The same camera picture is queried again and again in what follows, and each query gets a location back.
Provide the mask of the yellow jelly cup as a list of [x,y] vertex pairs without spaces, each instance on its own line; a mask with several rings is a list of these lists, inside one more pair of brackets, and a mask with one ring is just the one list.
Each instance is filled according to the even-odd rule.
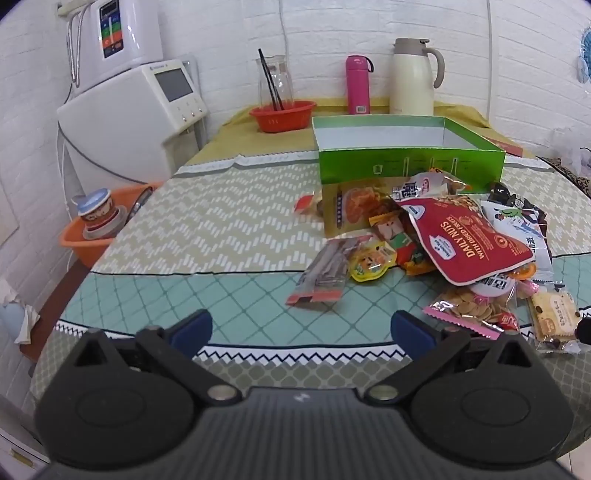
[[363,243],[349,260],[349,274],[358,283],[382,278],[397,263],[397,252],[388,243]]

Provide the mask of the clear red-edged jerky packet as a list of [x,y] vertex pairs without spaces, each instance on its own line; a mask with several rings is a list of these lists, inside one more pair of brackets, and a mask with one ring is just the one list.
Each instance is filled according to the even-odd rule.
[[287,297],[287,306],[304,303],[335,303],[349,279],[349,259],[372,235],[332,239],[325,243]]

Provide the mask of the instant noodle cup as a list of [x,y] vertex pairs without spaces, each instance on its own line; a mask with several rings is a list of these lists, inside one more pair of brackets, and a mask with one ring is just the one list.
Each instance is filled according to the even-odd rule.
[[74,196],[71,202],[83,223],[82,236],[85,240],[112,238],[125,225],[127,210],[114,200],[109,189]]

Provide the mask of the red daily nuts bag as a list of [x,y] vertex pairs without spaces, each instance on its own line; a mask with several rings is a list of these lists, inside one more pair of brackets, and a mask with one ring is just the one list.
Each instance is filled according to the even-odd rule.
[[534,261],[529,246],[497,231],[466,195],[409,198],[398,205],[434,265],[455,286],[513,272]]

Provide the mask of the biscuit packet clear wrapper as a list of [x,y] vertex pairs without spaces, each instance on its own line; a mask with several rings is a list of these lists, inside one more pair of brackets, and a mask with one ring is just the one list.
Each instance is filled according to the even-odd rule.
[[581,315],[572,295],[564,288],[539,290],[528,300],[535,348],[543,354],[579,354],[583,346],[575,332]]

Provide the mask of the cream thermos jug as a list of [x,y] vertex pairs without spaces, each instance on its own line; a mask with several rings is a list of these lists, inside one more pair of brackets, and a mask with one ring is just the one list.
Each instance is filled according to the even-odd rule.
[[435,90],[445,78],[445,59],[429,39],[397,38],[391,63],[390,113],[433,116]]

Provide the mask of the pink thermos bottle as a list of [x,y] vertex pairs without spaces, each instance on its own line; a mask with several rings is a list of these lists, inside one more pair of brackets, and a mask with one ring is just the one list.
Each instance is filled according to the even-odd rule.
[[374,72],[372,60],[363,55],[346,58],[346,94],[349,115],[370,113],[370,73]]

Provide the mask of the gold spicy snack packet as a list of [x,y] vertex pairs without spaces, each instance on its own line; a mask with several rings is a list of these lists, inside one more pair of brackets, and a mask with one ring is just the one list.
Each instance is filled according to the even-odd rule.
[[406,180],[406,177],[388,177],[322,186],[325,237],[369,228],[370,218],[396,210],[391,194]]

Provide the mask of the green cardboard box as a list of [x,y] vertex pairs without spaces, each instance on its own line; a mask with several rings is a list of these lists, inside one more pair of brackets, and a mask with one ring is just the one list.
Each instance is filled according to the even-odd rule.
[[311,121],[322,184],[412,177],[432,168],[485,193],[501,179],[506,152],[447,117],[342,115]]

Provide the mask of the orange plastic basin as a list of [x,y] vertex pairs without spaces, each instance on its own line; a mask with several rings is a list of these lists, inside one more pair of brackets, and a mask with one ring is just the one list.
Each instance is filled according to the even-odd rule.
[[102,232],[87,232],[83,221],[76,217],[62,231],[59,237],[60,246],[70,249],[84,266],[91,268],[128,222],[129,212],[141,194],[148,188],[156,190],[161,185],[162,182],[156,182],[114,190],[111,197],[118,213],[113,219],[113,225],[104,227]]

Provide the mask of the white water dispenser machine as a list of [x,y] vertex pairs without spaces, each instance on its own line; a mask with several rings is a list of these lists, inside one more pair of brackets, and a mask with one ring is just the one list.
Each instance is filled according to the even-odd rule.
[[164,182],[204,142],[207,107],[179,59],[142,65],[57,110],[60,133],[85,193]]

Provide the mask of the white cartoon snack bag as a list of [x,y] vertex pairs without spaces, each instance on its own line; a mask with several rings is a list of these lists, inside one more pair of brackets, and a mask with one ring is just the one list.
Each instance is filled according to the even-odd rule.
[[535,211],[521,210],[491,201],[482,201],[481,209],[493,227],[526,244],[534,253],[536,283],[549,283],[554,279],[551,254],[546,237],[538,224]]

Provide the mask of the red envelope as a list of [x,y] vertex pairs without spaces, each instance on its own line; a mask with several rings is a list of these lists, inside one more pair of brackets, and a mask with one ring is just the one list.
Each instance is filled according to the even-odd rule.
[[495,144],[499,148],[503,149],[508,155],[515,156],[515,157],[522,157],[523,156],[523,148],[520,146],[516,146],[513,144],[506,143],[502,140],[497,140],[494,138],[487,137],[487,140],[491,143]]

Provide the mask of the round cookie red wrapper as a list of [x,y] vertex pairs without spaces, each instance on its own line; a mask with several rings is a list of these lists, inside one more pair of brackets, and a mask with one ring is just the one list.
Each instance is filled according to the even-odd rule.
[[301,196],[295,202],[294,213],[298,215],[324,217],[324,208],[322,207],[322,194],[314,193]]

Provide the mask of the pink-edged cracker bag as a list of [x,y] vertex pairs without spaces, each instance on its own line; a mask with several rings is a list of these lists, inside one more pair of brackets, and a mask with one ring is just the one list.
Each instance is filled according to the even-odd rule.
[[515,288],[493,292],[476,287],[450,287],[423,312],[437,320],[496,340],[504,332],[519,332]]

